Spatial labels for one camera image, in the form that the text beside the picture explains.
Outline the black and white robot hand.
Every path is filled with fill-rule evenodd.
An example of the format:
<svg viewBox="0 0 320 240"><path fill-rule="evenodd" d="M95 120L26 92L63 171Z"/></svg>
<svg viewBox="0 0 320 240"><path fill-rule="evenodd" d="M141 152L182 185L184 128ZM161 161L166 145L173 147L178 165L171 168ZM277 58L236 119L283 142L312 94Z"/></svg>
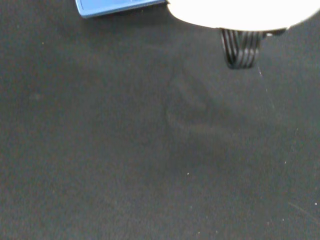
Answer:
<svg viewBox="0 0 320 240"><path fill-rule="evenodd" d="M279 36L320 11L318 0L169 0L178 20L219 29L230 69L249 69L257 62L261 42Z"/></svg>

